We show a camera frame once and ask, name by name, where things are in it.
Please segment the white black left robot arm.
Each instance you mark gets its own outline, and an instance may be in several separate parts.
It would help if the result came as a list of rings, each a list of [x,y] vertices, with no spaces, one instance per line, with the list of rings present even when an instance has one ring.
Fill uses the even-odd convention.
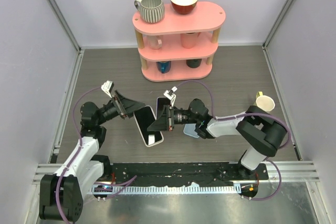
[[[102,107],[93,102],[81,106],[76,147],[59,169],[44,175],[40,181],[40,219],[77,222],[90,188],[97,180],[105,182],[111,177],[109,158],[97,153],[106,138],[103,124],[118,116],[131,118],[145,104],[126,98],[118,91],[109,94],[109,98]]]

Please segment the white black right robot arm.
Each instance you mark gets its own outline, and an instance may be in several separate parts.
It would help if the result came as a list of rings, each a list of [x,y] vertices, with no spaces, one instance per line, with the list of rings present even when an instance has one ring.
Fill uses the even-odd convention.
[[[241,135],[250,145],[237,165],[242,179],[254,176],[258,165],[267,157],[274,157],[285,136],[290,135],[282,121],[256,105],[240,114],[215,118],[200,99],[194,99],[187,110],[165,105],[148,130],[172,131],[176,124],[194,124],[195,133],[203,139]]]

